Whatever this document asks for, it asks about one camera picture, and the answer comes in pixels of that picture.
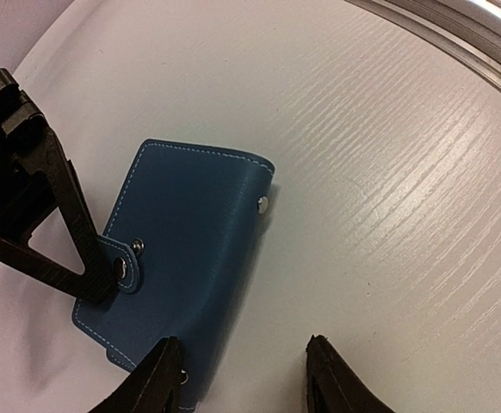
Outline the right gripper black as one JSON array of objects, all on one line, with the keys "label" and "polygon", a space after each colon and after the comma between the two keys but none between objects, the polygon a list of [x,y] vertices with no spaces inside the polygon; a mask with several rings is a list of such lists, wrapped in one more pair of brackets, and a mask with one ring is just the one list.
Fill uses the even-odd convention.
[{"label": "right gripper black", "polygon": [[[22,92],[0,69],[0,262],[50,287],[92,304],[116,289],[108,258],[97,240],[72,163],[41,115],[8,136],[3,122],[21,106]],[[33,250],[36,227],[59,210],[83,263],[77,274]]]}]

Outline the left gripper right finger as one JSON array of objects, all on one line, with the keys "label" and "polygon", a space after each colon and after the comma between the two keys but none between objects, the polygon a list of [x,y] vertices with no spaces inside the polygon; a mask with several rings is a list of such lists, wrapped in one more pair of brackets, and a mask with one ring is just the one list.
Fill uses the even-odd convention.
[{"label": "left gripper right finger", "polygon": [[313,413],[394,412],[322,335],[312,336],[306,345],[306,408]]}]

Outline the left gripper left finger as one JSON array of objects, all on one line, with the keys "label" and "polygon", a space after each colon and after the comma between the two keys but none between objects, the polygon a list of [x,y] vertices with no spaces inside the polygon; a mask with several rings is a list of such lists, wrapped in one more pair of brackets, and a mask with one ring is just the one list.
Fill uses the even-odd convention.
[{"label": "left gripper left finger", "polygon": [[174,336],[161,339],[119,387],[90,412],[178,412],[182,350]]}]

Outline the blue leather card holder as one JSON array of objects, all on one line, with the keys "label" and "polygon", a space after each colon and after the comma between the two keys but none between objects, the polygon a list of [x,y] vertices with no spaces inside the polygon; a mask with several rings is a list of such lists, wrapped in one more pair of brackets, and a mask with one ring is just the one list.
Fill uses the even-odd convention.
[{"label": "blue leather card holder", "polygon": [[129,372],[177,338],[182,412],[204,398],[226,347],[274,173],[249,152],[148,139],[99,238],[126,273],[103,304],[78,300],[72,322]]}]

